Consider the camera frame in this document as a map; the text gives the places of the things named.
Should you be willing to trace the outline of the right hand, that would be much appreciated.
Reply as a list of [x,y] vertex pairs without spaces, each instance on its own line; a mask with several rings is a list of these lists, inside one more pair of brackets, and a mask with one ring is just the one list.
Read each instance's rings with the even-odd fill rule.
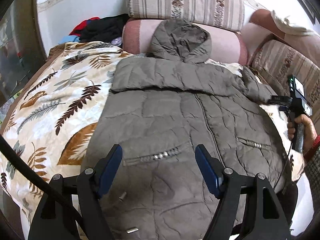
[[294,122],[289,122],[287,124],[288,137],[292,140],[295,137],[295,124],[304,125],[304,153],[308,152],[312,148],[314,141],[318,137],[316,129],[313,125],[312,120],[305,114],[302,114],[294,119]]

